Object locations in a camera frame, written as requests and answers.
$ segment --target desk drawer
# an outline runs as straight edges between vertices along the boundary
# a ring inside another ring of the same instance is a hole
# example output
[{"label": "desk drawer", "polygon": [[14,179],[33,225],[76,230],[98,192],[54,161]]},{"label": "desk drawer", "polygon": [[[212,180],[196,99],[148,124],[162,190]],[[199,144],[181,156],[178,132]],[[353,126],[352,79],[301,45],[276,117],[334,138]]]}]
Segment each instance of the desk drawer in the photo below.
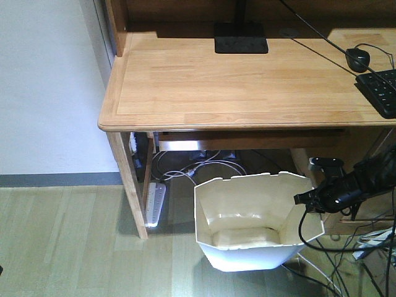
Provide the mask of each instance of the desk drawer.
[{"label": "desk drawer", "polygon": [[160,150],[247,150],[329,147],[347,135],[344,129],[288,131],[163,132]]}]

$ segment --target desk leg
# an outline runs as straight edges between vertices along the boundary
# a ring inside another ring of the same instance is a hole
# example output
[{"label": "desk leg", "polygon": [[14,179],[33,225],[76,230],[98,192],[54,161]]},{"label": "desk leg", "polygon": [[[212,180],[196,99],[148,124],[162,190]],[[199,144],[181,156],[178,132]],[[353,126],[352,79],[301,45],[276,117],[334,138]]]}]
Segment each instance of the desk leg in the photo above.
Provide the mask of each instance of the desk leg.
[{"label": "desk leg", "polygon": [[145,207],[142,203],[142,194],[140,193],[131,152],[129,150],[129,138],[131,134],[128,132],[107,132],[106,134],[114,158],[118,164],[137,231],[139,232],[140,238],[146,239],[148,236],[143,216]]}]

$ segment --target floor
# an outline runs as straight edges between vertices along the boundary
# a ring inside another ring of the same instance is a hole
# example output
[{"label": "floor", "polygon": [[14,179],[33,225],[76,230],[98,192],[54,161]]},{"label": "floor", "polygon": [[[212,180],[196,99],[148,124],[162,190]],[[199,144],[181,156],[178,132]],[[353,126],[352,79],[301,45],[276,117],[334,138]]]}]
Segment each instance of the floor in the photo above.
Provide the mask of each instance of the floor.
[{"label": "floor", "polygon": [[[263,159],[247,166],[277,171],[290,164],[287,153],[272,156],[278,165]],[[232,175],[220,168],[199,174],[199,183]],[[214,269],[195,242],[192,183],[174,178],[167,186],[160,223],[148,240],[137,235],[122,186],[0,188],[0,296],[334,296],[283,267]],[[335,247],[344,240],[324,236],[322,242]],[[323,253],[305,248],[302,255],[331,274]],[[327,282],[303,260],[289,264]],[[350,255],[339,271],[351,297],[379,296]]]}]

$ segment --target desk top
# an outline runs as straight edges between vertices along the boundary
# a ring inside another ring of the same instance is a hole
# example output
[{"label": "desk top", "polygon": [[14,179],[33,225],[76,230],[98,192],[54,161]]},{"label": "desk top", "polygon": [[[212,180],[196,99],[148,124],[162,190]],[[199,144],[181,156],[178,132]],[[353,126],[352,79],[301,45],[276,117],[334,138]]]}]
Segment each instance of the desk top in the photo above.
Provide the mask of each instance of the desk top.
[{"label": "desk top", "polygon": [[[205,25],[194,36],[186,24],[136,28],[114,61],[98,121],[104,131],[396,126],[354,86],[344,55],[318,37],[269,30],[268,54],[216,54]],[[344,49],[365,42],[395,53],[395,36],[394,28],[329,30]],[[390,69],[384,53],[364,49],[373,69]]]}]

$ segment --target white wall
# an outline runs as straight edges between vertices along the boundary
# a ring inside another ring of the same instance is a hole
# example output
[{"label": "white wall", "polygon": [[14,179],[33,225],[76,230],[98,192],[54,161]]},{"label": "white wall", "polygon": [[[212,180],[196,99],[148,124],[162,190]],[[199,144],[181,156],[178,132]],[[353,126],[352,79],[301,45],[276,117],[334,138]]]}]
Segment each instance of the white wall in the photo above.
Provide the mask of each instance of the white wall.
[{"label": "white wall", "polygon": [[0,174],[118,170],[97,128],[110,63],[98,54],[106,48],[97,48],[89,7],[93,0],[1,1]]}]

